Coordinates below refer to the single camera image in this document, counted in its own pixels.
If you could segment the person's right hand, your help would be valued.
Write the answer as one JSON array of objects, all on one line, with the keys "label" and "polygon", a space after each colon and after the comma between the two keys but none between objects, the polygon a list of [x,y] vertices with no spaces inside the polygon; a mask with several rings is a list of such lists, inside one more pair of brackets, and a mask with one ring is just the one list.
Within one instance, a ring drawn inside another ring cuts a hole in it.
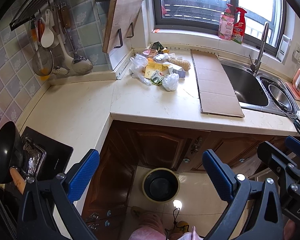
[{"label": "person's right hand", "polygon": [[287,220],[284,230],[283,230],[283,239],[292,240],[300,238],[300,225],[296,224],[291,219]]}]

